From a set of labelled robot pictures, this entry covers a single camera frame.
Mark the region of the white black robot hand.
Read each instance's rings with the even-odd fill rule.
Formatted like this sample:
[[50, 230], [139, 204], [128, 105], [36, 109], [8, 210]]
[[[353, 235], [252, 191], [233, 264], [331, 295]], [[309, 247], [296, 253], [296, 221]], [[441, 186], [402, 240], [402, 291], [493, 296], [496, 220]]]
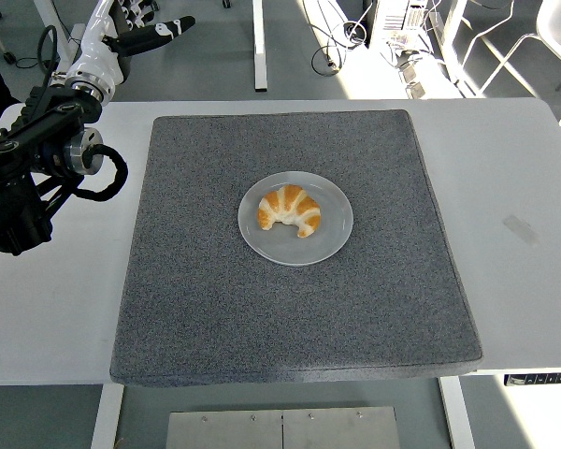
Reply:
[[100, 1], [80, 42], [80, 56], [65, 75], [65, 86], [105, 106], [130, 73], [131, 58], [159, 49], [195, 25], [193, 16], [158, 22], [155, 1]]

